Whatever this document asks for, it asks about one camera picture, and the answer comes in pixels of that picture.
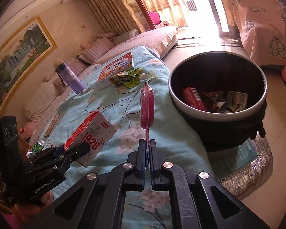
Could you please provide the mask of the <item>left hand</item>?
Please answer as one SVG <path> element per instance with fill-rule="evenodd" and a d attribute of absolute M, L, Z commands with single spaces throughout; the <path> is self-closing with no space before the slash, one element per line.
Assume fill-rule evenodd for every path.
<path fill-rule="evenodd" d="M 54 201 L 54 195 L 51 191 L 40 198 L 40 205 L 35 204 L 16 204 L 13 206 L 15 217 L 20 223 L 24 224 L 40 214 Z"/>

